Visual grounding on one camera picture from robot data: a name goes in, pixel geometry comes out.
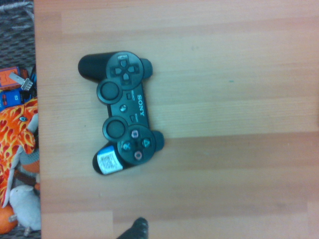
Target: white label sticker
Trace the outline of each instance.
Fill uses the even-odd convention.
[[[98,164],[103,174],[114,173],[123,169],[120,164],[113,146],[103,148],[98,152]]]

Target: stuffed toy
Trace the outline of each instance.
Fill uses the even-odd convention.
[[[0,112],[0,205],[3,208],[9,201],[19,155],[23,151],[31,154],[35,149],[33,133],[37,128],[37,98]]]
[[[27,154],[23,151],[20,154],[19,160],[22,165],[22,168],[25,171],[35,174],[36,184],[34,185],[34,187],[36,190],[40,190],[39,148],[37,147],[31,154]]]
[[[21,185],[13,188],[10,192],[10,204],[14,215],[9,221],[18,221],[24,226],[25,237],[32,231],[41,230],[40,198],[34,193],[33,187]]]

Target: orange flame pattern fabric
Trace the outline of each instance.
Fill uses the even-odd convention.
[[[37,98],[24,105],[6,108],[0,112],[0,205],[5,201],[10,169],[19,146],[28,154],[35,149],[33,133],[27,127],[38,113]]]

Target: playstation controller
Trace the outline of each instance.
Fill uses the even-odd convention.
[[[142,86],[153,74],[148,59],[128,51],[92,54],[79,61],[78,70],[98,82],[98,99],[109,114],[102,128],[109,142],[93,157],[96,172],[107,175],[141,165],[164,147],[163,134],[150,130]]]

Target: d-pad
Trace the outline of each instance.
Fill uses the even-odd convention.
[[[140,72],[138,64],[130,64],[128,55],[118,56],[118,63],[117,67],[112,69],[113,75],[121,77],[122,85],[131,85],[132,74]]]

